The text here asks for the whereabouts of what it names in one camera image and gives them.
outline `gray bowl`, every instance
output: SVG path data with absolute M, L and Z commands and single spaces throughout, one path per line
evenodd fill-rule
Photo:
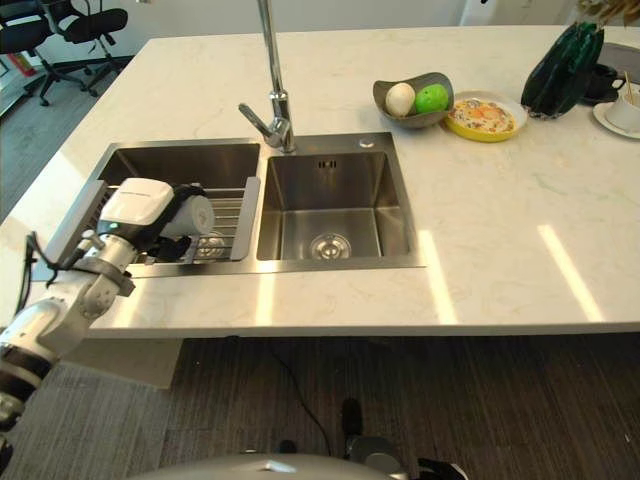
M 389 91 L 389 89 L 396 83 L 401 82 L 411 85 L 416 93 L 418 93 L 427 85 L 440 83 L 449 94 L 449 104 L 447 105 L 447 109 L 441 112 L 416 114 L 414 106 L 411 108 L 409 115 L 407 115 L 406 117 L 394 117 L 387 112 L 387 109 L 385 107 L 385 100 L 387 98 L 387 92 Z M 373 99 L 378 106 L 378 110 L 380 110 L 385 117 L 387 117 L 396 125 L 404 128 L 424 128 L 428 127 L 429 125 L 433 125 L 434 123 L 438 123 L 451 111 L 451 109 L 453 108 L 453 88 L 451 87 L 451 82 L 445 75 L 440 72 L 431 72 L 420 75 L 419 77 L 409 78 L 407 80 L 399 80 L 397 82 L 385 82 L 382 80 L 378 80 L 373 84 Z

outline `green apple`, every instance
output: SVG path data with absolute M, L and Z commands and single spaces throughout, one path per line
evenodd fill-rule
M 439 83 L 428 85 L 416 94 L 416 112 L 441 112 L 447 109 L 449 94 Z

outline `green vase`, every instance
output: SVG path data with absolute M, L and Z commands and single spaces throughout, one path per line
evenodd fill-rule
M 567 28 L 527 78 L 520 103 L 529 115 L 557 118 L 571 110 L 587 91 L 603 42 L 594 23 Z

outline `black chair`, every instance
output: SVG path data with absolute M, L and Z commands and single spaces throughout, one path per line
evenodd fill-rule
M 71 0 L 39 0 L 51 20 L 51 28 L 64 39 L 71 43 L 85 43 L 96 41 L 105 58 L 100 60 L 88 60 L 87 65 L 103 64 L 96 72 L 95 77 L 89 83 L 89 88 L 102 80 L 110 72 L 119 74 L 124 67 L 127 66 L 132 56 L 113 57 L 102 41 L 102 37 L 109 43 L 115 45 L 116 41 L 111 33 L 122 30 L 127 25 L 128 14 L 126 10 L 121 8 L 111 8 L 109 10 L 102 9 L 102 0 L 100 0 L 100 10 L 91 13 L 91 4 L 88 0 L 84 0 L 87 7 L 87 13 L 82 13 L 71 3 Z M 63 20 L 69 17 L 75 18 L 69 25 L 62 27 Z
M 9 22 L 13 20 L 25 19 L 27 17 L 39 18 L 9 25 Z M 38 86 L 42 84 L 39 95 L 40 105 L 46 107 L 49 105 L 49 102 L 44 95 L 53 82 L 59 82 L 60 80 L 76 83 L 80 86 L 80 90 L 83 92 L 89 91 L 94 97 L 98 95 L 79 78 L 67 75 L 76 70 L 84 70 L 85 73 L 91 74 L 91 70 L 82 62 L 66 62 L 63 65 L 54 64 L 52 66 L 40 55 L 38 50 L 36 50 L 37 46 L 41 45 L 47 37 L 53 34 L 49 28 L 49 22 L 44 15 L 44 11 L 37 1 L 0 0 L 0 24 L 2 25 L 2 29 L 0 30 L 0 53 L 7 54 L 26 51 L 32 57 L 37 56 L 40 58 L 42 67 L 46 72 L 24 87 L 24 97 L 32 96 Z

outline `marble countertop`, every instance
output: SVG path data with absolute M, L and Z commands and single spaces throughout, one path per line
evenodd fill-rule
M 563 27 L 464 27 L 278 35 L 299 135 L 391 131 L 427 268 L 138 279 L 93 337 L 440 335 L 640 330 L 640 143 L 578 106 L 479 144 L 440 125 L 403 131 L 374 80 L 445 73 L 457 91 L 518 100 Z M 640 47 L 640 29 L 606 41 Z M 256 137 L 270 118 L 260 35 L 150 41 L 0 226 L 2 324 L 24 236 L 54 233 L 112 142 Z M 43 291 L 37 284 L 35 299 Z

